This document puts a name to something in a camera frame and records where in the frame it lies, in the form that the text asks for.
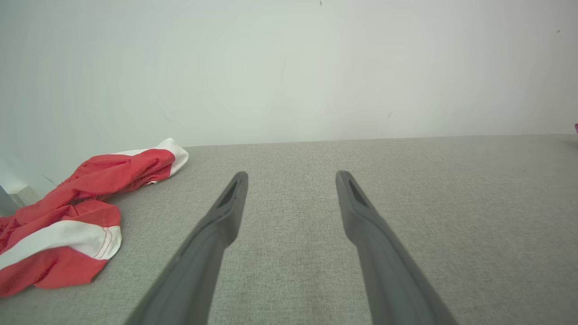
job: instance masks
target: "red and white cloth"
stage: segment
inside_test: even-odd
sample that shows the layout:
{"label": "red and white cloth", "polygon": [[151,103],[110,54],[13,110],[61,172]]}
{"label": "red and white cloth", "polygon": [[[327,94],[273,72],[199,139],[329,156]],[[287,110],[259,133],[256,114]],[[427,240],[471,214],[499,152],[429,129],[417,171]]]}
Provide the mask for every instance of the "red and white cloth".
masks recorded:
{"label": "red and white cloth", "polygon": [[151,149],[95,156],[38,203],[0,218],[0,297],[27,286],[90,283],[121,243],[115,193],[169,178],[188,153],[169,138]]}

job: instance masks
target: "couch cushion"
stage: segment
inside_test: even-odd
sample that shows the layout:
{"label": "couch cushion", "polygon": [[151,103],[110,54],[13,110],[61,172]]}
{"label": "couch cushion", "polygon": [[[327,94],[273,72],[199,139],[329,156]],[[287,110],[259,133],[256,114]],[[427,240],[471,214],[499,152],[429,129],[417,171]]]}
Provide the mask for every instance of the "couch cushion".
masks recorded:
{"label": "couch cushion", "polygon": [[123,244],[94,283],[0,300],[7,324],[121,324],[237,171],[249,193],[210,324],[370,324],[335,172],[350,171],[460,324],[578,323],[578,136],[187,148],[111,203]]}

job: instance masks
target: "white wall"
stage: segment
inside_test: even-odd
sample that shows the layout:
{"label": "white wall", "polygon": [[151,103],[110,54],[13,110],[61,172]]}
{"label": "white wall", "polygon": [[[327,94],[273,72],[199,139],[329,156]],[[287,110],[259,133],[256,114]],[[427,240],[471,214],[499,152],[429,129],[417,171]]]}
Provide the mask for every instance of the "white wall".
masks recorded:
{"label": "white wall", "polygon": [[576,0],[4,1],[0,155],[571,133]]}
{"label": "white wall", "polygon": [[8,193],[15,193],[26,187],[26,183],[14,173],[14,168],[2,157],[0,157],[0,186]]}

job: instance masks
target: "gray fabric surface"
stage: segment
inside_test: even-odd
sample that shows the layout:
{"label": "gray fabric surface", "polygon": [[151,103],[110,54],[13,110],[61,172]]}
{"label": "gray fabric surface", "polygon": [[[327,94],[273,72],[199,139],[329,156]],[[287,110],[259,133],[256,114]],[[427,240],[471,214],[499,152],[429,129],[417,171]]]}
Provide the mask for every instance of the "gray fabric surface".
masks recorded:
{"label": "gray fabric surface", "polygon": [[121,324],[235,172],[249,173],[210,324],[369,324],[335,172],[355,176],[461,324],[578,323],[578,136],[192,147],[112,200],[123,245],[85,286],[0,300],[3,324]]}

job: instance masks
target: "white stripe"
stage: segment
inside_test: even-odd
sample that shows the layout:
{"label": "white stripe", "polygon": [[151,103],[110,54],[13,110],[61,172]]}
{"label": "white stripe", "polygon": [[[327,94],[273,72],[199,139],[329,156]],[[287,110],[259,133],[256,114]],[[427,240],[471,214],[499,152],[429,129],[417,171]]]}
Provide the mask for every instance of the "white stripe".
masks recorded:
{"label": "white stripe", "polygon": [[17,242],[0,254],[0,269],[46,249],[69,246],[96,260],[108,260],[120,247],[120,227],[101,227],[74,220],[51,224]]}
{"label": "white stripe", "polygon": [[171,174],[169,175],[169,177],[173,176],[188,160],[188,152],[184,150],[182,147],[180,147],[173,138],[168,138],[167,140],[164,140],[163,142],[159,143],[159,145],[156,147],[148,149],[127,150],[123,152],[117,152],[115,154],[134,156],[149,149],[169,150],[175,156],[175,161],[171,165]]}

